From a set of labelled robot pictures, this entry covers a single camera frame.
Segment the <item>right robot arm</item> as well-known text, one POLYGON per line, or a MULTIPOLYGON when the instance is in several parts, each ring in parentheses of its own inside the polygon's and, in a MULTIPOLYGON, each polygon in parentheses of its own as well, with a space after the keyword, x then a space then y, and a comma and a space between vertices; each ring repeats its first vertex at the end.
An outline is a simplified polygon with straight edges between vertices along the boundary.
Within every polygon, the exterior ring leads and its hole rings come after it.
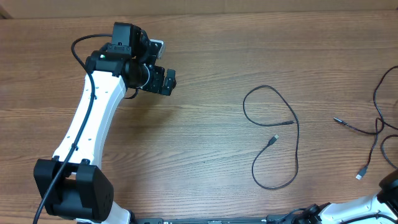
POLYGON ((299 224, 397 223, 397 171, 383 178, 381 191, 345 203, 312 205, 294 218, 299 224))

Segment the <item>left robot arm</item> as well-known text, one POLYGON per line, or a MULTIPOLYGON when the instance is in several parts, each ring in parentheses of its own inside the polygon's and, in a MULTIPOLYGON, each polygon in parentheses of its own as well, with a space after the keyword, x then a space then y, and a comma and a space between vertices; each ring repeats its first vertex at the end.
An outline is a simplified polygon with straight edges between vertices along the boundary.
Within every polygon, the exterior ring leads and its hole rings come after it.
POLYGON ((35 164, 38 212, 78 223, 136 222, 115 202, 114 187, 101 170, 104 143, 128 90, 169 96, 176 73, 156 65, 165 44, 140 27, 117 22, 110 38, 81 61, 85 84, 71 125, 53 156, 35 164))

